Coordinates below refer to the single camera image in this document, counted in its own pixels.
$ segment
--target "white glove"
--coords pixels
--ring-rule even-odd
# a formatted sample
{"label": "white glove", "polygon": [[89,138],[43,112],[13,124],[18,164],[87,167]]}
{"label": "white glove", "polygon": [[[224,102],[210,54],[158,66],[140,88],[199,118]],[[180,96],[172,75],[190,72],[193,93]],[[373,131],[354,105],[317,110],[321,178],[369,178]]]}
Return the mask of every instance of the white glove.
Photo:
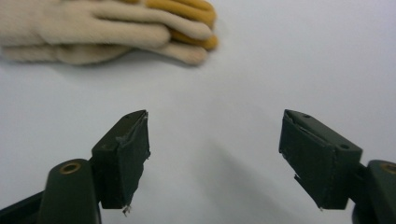
{"label": "white glove", "polygon": [[118,44],[158,48],[166,26],[195,39],[210,28],[169,12],[116,1],[1,0],[0,46]]}
{"label": "white glove", "polygon": [[[40,45],[3,47],[3,55],[17,62],[62,62],[70,64],[101,63],[121,56],[132,48],[124,45]],[[201,47],[168,43],[156,49],[146,49],[172,57],[187,64],[199,64],[206,58]]]}

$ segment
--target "white surface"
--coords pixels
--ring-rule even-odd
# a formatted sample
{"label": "white surface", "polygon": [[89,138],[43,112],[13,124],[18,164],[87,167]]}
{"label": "white surface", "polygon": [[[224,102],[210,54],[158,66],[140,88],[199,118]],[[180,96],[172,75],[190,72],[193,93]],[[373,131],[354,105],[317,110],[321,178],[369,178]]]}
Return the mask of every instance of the white surface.
{"label": "white surface", "polygon": [[277,152],[285,108],[396,161],[396,3],[220,1],[219,49],[188,67],[147,52],[96,66],[0,61],[0,208],[88,159],[147,109],[152,156],[133,211],[103,223],[350,223],[320,212]]}

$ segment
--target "glove finger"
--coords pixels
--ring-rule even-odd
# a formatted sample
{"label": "glove finger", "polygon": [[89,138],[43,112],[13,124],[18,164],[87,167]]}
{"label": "glove finger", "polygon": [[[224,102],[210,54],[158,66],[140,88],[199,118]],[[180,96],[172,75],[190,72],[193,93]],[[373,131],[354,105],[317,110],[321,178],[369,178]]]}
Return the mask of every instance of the glove finger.
{"label": "glove finger", "polygon": [[197,40],[183,35],[182,33],[175,30],[170,30],[170,32],[172,39],[185,44],[199,46],[206,50],[215,49],[219,43],[218,38],[215,35],[210,36],[210,38],[208,38],[207,40]]}
{"label": "glove finger", "polygon": [[60,46],[57,58],[63,63],[75,65],[102,63],[125,54],[132,47],[123,45],[72,45]]}
{"label": "glove finger", "polygon": [[102,20],[161,23],[194,39],[204,40],[212,36],[212,31],[206,24],[186,20],[159,9],[137,7],[109,1],[97,4],[97,7],[93,10],[93,14]]}
{"label": "glove finger", "polygon": [[2,47],[5,58],[15,62],[56,62],[56,48],[50,45]]}
{"label": "glove finger", "polygon": [[39,45],[3,47],[3,55],[16,62],[101,63],[121,56],[131,47],[121,45]]}
{"label": "glove finger", "polygon": [[146,49],[161,55],[165,55],[171,58],[182,61],[183,63],[197,65],[202,63],[207,56],[205,49],[196,46],[190,46],[185,44],[179,44],[170,42],[164,47],[158,49]]}
{"label": "glove finger", "polygon": [[122,0],[122,2],[129,3],[129,4],[134,4],[138,3],[140,0]]}
{"label": "glove finger", "polygon": [[146,0],[146,6],[168,11],[180,17],[205,23],[213,27],[216,12],[206,1],[202,0]]}
{"label": "glove finger", "polygon": [[[162,24],[125,22],[133,21],[133,18],[111,17],[117,14],[112,10],[125,7],[125,4],[117,2],[66,1],[52,4],[39,17],[36,29],[49,44],[120,44],[157,48],[169,41],[169,31]],[[131,13],[137,7],[128,9]]]}

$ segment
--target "screw hole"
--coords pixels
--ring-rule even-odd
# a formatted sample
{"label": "screw hole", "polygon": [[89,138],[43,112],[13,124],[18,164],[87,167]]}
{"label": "screw hole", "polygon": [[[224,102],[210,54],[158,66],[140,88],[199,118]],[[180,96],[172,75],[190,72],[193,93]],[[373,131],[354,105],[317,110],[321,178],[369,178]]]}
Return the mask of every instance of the screw hole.
{"label": "screw hole", "polygon": [[81,167],[81,165],[77,162],[70,162],[67,163],[66,165],[64,165],[60,172],[63,175],[70,175],[73,174],[75,171],[79,170],[79,168]]}
{"label": "screw hole", "polygon": [[385,171],[396,175],[396,165],[391,164],[391,163],[382,163],[381,164],[382,169],[384,169]]}

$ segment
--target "glove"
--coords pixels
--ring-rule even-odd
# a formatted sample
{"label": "glove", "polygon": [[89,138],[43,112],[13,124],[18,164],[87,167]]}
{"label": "glove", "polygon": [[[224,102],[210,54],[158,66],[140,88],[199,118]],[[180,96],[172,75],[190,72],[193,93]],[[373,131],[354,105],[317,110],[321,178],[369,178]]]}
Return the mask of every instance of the glove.
{"label": "glove", "polygon": [[[101,63],[130,51],[132,47],[123,45],[40,45],[3,47],[3,55],[16,62],[63,62],[75,65]],[[172,57],[187,64],[199,64],[206,58],[206,50],[201,47],[180,43],[168,43],[156,49],[146,49]]]}
{"label": "glove", "polygon": [[[213,28],[216,20],[215,9],[203,0],[146,0],[146,6],[165,10],[192,21],[200,21],[210,28]],[[206,40],[198,40],[171,29],[171,36],[172,39],[178,42],[201,46],[207,50],[214,49],[218,45],[218,39],[215,35],[210,36]]]}
{"label": "glove", "polygon": [[208,39],[205,24],[171,13],[115,1],[1,0],[0,45],[119,44],[158,48],[166,26]]}

